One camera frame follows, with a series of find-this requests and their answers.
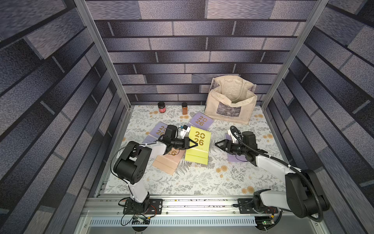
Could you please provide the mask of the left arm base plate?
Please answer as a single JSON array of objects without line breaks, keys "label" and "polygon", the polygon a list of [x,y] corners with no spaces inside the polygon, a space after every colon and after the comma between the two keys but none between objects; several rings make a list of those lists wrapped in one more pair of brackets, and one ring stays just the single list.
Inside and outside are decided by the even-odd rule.
[{"label": "left arm base plate", "polygon": [[132,199],[127,199],[124,204],[120,202],[119,205],[123,207],[124,215],[160,215],[163,201],[163,199],[145,199],[143,203],[138,203]]}]

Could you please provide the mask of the peach 2026 desk calendar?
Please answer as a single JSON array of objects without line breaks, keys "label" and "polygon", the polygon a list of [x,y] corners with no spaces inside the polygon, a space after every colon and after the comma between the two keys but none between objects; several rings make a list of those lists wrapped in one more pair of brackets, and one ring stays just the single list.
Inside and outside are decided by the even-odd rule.
[{"label": "peach 2026 desk calendar", "polygon": [[185,152],[185,150],[172,148],[165,155],[157,156],[153,162],[153,166],[169,175],[173,175]]}]

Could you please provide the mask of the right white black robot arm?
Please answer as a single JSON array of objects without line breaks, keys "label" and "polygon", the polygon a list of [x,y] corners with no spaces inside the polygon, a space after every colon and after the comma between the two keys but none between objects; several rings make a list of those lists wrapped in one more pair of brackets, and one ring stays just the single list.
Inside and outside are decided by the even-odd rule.
[{"label": "right white black robot arm", "polygon": [[270,156],[258,148],[253,132],[241,133],[235,126],[230,128],[230,139],[218,141],[215,146],[230,155],[244,156],[246,162],[268,171],[285,184],[284,192],[271,189],[254,192],[244,207],[258,213],[277,208],[292,212],[299,218],[323,221],[323,213],[329,210],[330,203],[314,171],[294,167]]}]

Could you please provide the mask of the yellow-green 2026 desk calendar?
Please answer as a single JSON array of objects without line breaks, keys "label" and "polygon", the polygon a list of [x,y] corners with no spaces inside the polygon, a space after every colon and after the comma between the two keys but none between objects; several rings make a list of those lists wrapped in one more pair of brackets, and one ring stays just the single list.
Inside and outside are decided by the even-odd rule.
[{"label": "yellow-green 2026 desk calendar", "polygon": [[197,146],[186,150],[185,161],[208,165],[211,132],[192,126],[189,138],[196,142]]}]

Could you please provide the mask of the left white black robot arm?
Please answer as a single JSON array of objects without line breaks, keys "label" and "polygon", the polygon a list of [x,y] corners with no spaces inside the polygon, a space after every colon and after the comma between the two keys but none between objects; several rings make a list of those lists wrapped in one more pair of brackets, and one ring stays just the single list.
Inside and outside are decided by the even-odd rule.
[{"label": "left white black robot arm", "polygon": [[177,133],[176,126],[168,125],[165,133],[152,143],[139,144],[130,141],[118,150],[120,155],[116,161],[111,161],[111,173],[124,181],[130,190],[130,197],[124,204],[119,204],[124,207],[125,215],[142,215],[151,208],[150,193],[146,190],[142,180],[151,157],[166,155],[173,148],[187,150],[199,145],[187,136],[179,138]]}]

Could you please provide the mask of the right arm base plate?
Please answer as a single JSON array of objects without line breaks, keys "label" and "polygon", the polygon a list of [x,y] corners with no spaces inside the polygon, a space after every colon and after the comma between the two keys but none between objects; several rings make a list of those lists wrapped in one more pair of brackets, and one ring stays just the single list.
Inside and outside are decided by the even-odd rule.
[{"label": "right arm base plate", "polygon": [[238,199],[238,206],[240,214],[278,214],[279,211],[275,207],[267,207],[262,203],[257,201],[252,201],[252,199]]}]

